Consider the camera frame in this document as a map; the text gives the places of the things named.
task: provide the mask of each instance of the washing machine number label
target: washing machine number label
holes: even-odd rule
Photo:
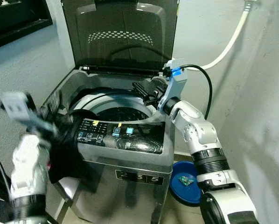
[[[116,177],[117,179],[124,180],[124,181],[142,182],[142,183],[157,184],[157,185],[163,184],[163,177],[161,176],[151,176],[151,175],[130,173],[121,170],[116,170]]]

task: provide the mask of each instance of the white hose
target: white hose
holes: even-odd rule
[[[218,64],[227,55],[227,53],[230,51],[230,49],[233,47],[235,41],[237,40],[237,38],[245,24],[245,21],[246,21],[246,18],[248,16],[250,9],[251,9],[251,2],[248,1],[245,3],[244,11],[242,12],[240,21],[236,27],[236,30],[235,30],[232,38],[230,39],[228,45],[225,47],[223,52],[213,62],[211,62],[207,65],[201,66],[204,70],[212,68],[213,66]],[[190,71],[198,71],[198,69],[196,69],[196,68],[186,68],[186,69],[190,70]]]

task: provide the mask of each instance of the blue bucket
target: blue bucket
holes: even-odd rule
[[[187,206],[199,206],[202,192],[197,186],[197,170],[192,162],[180,161],[173,165],[173,173],[169,183],[170,192],[180,203]],[[179,178],[185,177],[192,180],[191,184],[186,186]]]

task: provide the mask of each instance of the stainless steel body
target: stainless steel body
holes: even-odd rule
[[[78,143],[77,148],[89,170],[92,180],[63,178],[58,184],[63,197],[74,213],[93,223],[159,223],[162,206],[169,187],[174,157],[174,127],[168,117],[143,105],[132,93],[132,82],[143,77],[115,74],[86,74],[73,70],[60,83],[56,91],[63,96],[65,113],[71,105],[74,109],[87,109],[98,113],[112,107],[136,108],[148,116],[144,120],[121,122],[149,124],[165,122],[161,154],[122,150]],[[81,91],[92,90],[72,104]]]

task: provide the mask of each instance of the floor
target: floor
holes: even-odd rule
[[[170,193],[164,205],[161,224],[203,224],[200,207],[188,207],[176,201]],[[89,224],[68,209],[62,224]]]

